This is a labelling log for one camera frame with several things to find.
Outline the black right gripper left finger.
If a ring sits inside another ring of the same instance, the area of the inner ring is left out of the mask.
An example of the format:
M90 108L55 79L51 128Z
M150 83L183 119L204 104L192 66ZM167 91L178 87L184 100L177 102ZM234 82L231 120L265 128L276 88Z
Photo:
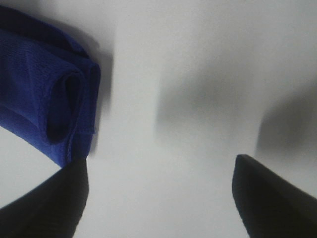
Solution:
M71 238L89 194L87 162L79 159L0 210L2 238Z

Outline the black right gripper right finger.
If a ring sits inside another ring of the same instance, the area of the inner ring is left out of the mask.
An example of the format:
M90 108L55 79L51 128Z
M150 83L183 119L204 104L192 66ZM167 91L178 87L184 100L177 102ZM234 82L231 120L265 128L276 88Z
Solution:
M235 205L251 238L315 238L317 200L249 155L238 155Z

